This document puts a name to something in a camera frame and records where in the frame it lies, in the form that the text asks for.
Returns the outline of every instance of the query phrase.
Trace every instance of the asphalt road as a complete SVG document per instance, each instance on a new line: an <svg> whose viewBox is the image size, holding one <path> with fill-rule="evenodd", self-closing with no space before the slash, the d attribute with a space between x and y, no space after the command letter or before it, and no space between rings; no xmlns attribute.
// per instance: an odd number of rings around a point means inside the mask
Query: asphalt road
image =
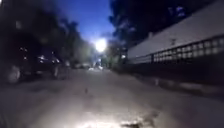
<svg viewBox="0 0 224 128"><path fill-rule="evenodd" d="M224 127L221 101L96 70L1 88L0 115L1 128Z"/></svg>

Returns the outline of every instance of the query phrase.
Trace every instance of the white wall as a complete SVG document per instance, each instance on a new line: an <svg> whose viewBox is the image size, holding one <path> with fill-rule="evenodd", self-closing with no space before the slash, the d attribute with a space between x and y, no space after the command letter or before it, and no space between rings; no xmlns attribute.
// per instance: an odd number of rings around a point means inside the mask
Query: white wall
<svg viewBox="0 0 224 128"><path fill-rule="evenodd" d="M220 34L224 34L224 0L204 8L154 37L146 39L128 51L128 58L144 56ZM172 45L172 39L176 39L175 45Z"/></svg>

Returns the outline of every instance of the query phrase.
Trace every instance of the dark blue sky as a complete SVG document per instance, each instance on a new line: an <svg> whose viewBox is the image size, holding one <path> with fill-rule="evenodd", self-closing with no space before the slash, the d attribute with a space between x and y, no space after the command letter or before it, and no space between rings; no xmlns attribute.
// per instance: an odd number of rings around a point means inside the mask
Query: dark blue sky
<svg viewBox="0 0 224 128"><path fill-rule="evenodd" d="M103 33L112 32L108 21L109 0L58 0L60 10L70 19L79 23L82 37L94 41Z"/></svg>

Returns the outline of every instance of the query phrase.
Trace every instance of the road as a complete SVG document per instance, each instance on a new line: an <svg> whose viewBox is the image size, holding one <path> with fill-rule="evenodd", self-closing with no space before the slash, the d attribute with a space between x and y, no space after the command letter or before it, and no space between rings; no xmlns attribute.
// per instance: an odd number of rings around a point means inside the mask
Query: road
<svg viewBox="0 0 224 128"><path fill-rule="evenodd" d="M65 80L2 88L0 110L0 122L10 128L224 127L221 101L145 85L107 70L72 71Z"/></svg>

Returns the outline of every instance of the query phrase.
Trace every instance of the foliage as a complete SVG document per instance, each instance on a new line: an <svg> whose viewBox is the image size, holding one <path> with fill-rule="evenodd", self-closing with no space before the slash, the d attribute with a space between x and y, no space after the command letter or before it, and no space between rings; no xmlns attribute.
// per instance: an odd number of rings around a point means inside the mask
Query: foliage
<svg viewBox="0 0 224 128"><path fill-rule="evenodd" d="M179 22L213 0L111 0L114 35L129 46Z"/></svg>
<svg viewBox="0 0 224 128"><path fill-rule="evenodd" d="M46 0L5 0L2 8L2 33L5 30L10 31L9 34L15 31L32 33L42 45L51 47L66 60L74 59L84 43L77 31L78 24L61 19L53 0L47 3Z"/></svg>

